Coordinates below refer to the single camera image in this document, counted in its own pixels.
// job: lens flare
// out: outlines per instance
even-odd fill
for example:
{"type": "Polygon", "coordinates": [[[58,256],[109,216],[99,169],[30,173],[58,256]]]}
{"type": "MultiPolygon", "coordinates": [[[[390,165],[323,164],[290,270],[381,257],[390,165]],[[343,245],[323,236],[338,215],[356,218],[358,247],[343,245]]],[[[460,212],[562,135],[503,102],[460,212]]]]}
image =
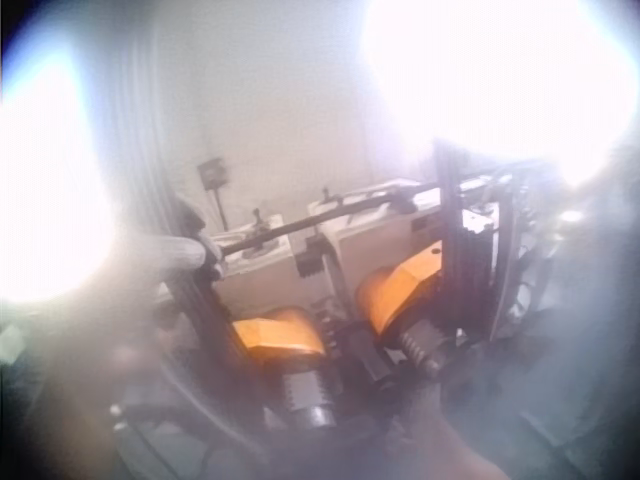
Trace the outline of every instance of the lens flare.
{"type": "Polygon", "coordinates": [[[78,287],[114,234],[72,64],[36,60],[5,89],[0,119],[0,297],[14,302],[78,287]]]}
{"type": "Polygon", "coordinates": [[[636,66],[578,0],[374,0],[362,45],[413,150],[439,137],[578,179],[637,105],[636,66]]]}

